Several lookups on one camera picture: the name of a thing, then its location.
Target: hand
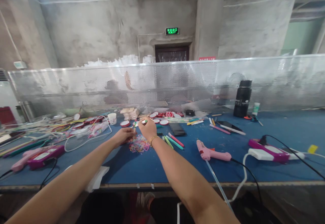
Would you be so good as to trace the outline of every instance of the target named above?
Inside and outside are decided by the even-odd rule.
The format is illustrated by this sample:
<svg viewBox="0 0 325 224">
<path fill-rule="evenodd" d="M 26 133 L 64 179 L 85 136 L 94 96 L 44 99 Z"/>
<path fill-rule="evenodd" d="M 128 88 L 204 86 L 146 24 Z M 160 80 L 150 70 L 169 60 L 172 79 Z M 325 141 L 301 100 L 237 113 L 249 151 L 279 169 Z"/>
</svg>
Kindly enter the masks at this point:
<svg viewBox="0 0 325 224">
<path fill-rule="evenodd" d="M 121 144 L 132 142 L 135 135 L 136 132 L 133 132 L 133 128 L 125 127 L 121 128 L 117 133 L 115 133 L 110 140 L 112 140 L 115 144 L 114 148 L 117 148 Z"/>
<path fill-rule="evenodd" d="M 148 122 L 144 125 L 142 121 L 147 120 Z M 154 121 L 149 117 L 144 117 L 138 122 L 138 127 L 142 132 L 142 135 L 149 141 L 152 137 L 157 136 L 157 128 Z"/>
</svg>

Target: plug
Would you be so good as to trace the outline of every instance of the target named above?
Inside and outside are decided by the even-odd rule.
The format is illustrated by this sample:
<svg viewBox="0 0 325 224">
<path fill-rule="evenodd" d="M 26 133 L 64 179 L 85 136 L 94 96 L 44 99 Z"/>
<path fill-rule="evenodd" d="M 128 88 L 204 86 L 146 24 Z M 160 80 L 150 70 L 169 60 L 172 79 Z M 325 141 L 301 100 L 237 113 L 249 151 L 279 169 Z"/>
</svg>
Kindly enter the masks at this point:
<svg viewBox="0 0 325 224">
<path fill-rule="evenodd" d="M 263 135 L 258 143 L 261 145 L 267 145 L 266 135 Z"/>
</svg>

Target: green wall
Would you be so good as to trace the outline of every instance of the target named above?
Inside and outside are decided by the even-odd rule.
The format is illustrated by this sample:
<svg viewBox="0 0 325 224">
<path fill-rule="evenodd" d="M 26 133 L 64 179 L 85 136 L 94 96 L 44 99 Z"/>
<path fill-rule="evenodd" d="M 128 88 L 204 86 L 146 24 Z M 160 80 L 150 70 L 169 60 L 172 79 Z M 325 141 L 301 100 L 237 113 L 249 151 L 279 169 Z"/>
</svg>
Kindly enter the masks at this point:
<svg viewBox="0 0 325 224">
<path fill-rule="evenodd" d="M 293 49 L 298 49 L 297 55 L 311 54 L 323 21 L 323 18 L 318 18 L 312 21 L 289 23 L 281 54 Z"/>
</svg>

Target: yellow marker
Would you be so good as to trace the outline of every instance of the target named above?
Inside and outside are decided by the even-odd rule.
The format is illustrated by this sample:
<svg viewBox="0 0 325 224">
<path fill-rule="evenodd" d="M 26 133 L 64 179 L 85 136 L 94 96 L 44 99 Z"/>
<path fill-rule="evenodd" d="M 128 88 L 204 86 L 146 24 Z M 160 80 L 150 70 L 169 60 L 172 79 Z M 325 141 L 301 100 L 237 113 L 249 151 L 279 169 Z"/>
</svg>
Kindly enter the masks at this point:
<svg viewBox="0 0 325 224">
<path fill-rule="evenodd" d="M 197 121 L 194 121 L 194 122 L 189 122 L 187 125 L 191 125 L 191 124 L 193 124 L 195 122 L 199 122 L 199 121 L 201 121 L 201 120 L 197 120 Z"/>
<path fill-rule="evenodd" d="M 314 154 L 317 149 L 318 149 L 318 146 L 312 144 L 308 149 L 308 153 Z"/>
<path fill-rule="evenodd" d="M 166 136 L 165 137 L 165 141 L 168 143 L 169 146 L 171 146 L 172 149 L 174 149 L 174 147 L 172 146 L 172 144 L 169 142 L 168 138 Z"/>
</svg>

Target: rubber bands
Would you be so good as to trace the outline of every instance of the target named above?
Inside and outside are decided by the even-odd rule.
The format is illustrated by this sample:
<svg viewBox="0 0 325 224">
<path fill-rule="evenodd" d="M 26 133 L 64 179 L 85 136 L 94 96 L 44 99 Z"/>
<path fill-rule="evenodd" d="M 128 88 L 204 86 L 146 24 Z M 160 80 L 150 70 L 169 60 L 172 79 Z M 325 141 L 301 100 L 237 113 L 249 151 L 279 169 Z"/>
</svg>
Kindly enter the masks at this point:
<svg viewBox="0 0 325 224">
<path fill-rule="evenodd" d="M 143 154 L 144 151 L 148 151 L 150 148 L 150 143 L 146 138 L 139 134 L 133 142 L 130 143 L 129 149 L 132 153 L 138 152 Z"/>
</svg>

